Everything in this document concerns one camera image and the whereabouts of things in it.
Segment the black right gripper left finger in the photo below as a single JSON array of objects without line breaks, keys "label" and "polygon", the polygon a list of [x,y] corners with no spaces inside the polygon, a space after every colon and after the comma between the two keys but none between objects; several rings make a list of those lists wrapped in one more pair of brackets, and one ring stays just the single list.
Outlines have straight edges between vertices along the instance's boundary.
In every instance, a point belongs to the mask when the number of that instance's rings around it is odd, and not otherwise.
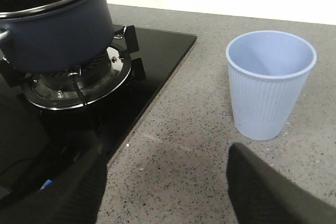
[{"label": "black right gripper left finger", "polygon": [[95,223],[106,181],[106,156],[96,145],[45,189],[1,210],[1,223]]}]

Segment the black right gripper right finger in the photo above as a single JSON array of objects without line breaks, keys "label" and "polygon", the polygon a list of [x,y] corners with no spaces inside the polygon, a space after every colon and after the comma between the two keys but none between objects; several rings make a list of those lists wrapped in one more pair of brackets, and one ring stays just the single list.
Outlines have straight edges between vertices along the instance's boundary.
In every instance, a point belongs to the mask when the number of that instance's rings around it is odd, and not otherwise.
[{"label": "black right gripper right finger", "polygon": [[239,223],[335,223],[335,208],[271,168],[249,148],[233,143],[226,170]]}]

